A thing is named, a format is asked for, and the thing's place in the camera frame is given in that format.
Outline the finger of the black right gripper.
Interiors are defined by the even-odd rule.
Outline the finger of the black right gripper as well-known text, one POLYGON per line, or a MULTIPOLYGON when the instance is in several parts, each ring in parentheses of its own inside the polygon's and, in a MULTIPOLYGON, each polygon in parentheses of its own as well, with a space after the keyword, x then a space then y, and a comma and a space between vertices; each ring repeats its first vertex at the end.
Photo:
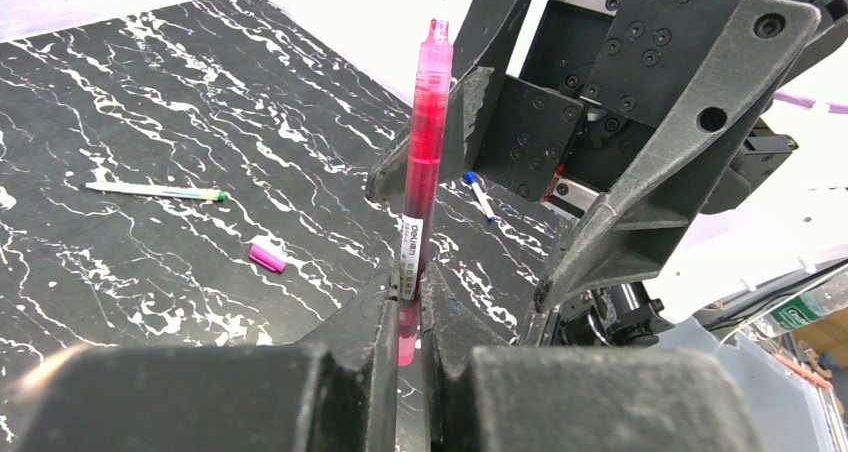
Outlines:
POLYGON ((473 168, 496 106, 496 69, 473 66, 459 79, 417 82, 413 112, 371 168, 365 197, 388 201, 406 185, 440 184, 473 168))
POLYGON ((461 78, 476 67, 504 73, 531 0, 472 0, 454 41, 452 74, 461 78))

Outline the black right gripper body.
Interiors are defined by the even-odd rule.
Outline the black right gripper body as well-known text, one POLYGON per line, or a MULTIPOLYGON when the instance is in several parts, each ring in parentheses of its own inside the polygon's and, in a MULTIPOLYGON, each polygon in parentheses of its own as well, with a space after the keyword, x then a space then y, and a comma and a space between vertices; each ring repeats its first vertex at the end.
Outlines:
POLYGON ((816 0, 548 0, 473 165, 531 202, 589 190, 538 310, 660 273, 821 24, 816 0))

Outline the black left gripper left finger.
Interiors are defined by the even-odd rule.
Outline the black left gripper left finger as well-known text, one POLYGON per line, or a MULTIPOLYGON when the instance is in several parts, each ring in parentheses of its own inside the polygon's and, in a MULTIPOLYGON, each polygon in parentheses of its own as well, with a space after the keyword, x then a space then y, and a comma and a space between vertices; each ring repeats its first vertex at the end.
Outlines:
POLYGON ((20 451, 391 451, 399 268, 285 345, 99 348, 35 389, 20 451))

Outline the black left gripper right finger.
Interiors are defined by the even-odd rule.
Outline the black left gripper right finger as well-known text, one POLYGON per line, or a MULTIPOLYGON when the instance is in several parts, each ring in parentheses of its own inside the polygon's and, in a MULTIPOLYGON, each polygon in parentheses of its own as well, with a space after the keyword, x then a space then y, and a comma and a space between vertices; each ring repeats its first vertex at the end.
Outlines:
POLYGON ((434 451, 760 451, 718 361, 677 349, 506 343, 429 266, 421 339, 434 451))

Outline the red gel pen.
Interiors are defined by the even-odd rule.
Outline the red gel pen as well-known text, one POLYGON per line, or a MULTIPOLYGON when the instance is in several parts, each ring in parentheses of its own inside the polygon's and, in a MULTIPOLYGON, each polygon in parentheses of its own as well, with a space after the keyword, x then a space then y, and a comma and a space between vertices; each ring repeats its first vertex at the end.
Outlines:
POLYGON ((401 367, 413 362, 416 351, 419 288, 426 269, 439 184, 452 59, 449 22, 433 19, 419 48, 401 215, 398 340, 398 365, 401 367))

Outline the magenta pen cap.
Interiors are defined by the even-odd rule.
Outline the magenta pen cap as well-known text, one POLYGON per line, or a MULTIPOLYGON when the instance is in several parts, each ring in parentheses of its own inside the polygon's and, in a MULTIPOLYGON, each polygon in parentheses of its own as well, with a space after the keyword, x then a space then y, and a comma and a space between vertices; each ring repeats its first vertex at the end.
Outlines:
POLYGON ((287 267, 287 262, 277 251, 259 243, 251 244, 249 258, 256 264, 277 274, 284 272, 287 267))

